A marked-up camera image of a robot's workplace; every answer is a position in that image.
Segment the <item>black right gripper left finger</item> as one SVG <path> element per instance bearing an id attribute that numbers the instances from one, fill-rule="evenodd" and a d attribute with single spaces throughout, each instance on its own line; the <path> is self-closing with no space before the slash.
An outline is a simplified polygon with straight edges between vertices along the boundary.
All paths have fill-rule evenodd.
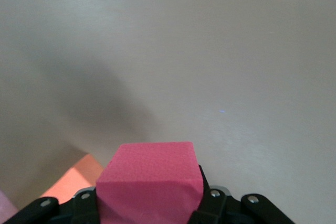
<path id="1" fill-rule="evenodd" d="M 7 224 L 99 222 L 95 187 L 79 190 L 63 204 L 55 197 L 38 198 L 5 221 Z"/>

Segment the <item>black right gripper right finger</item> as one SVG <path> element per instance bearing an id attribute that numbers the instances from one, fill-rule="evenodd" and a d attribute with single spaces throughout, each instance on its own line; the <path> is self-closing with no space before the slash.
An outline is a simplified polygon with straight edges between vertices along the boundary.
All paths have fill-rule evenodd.
<path id="1" fill-rule="evenodd" d="M 203 197 L 198 208 L 193 211 L 189 223 L 269 223 L 294 222 L 267 197 L 252 193 L 235 199 L 223 186 L 210 186 L 203 169 Z"/>

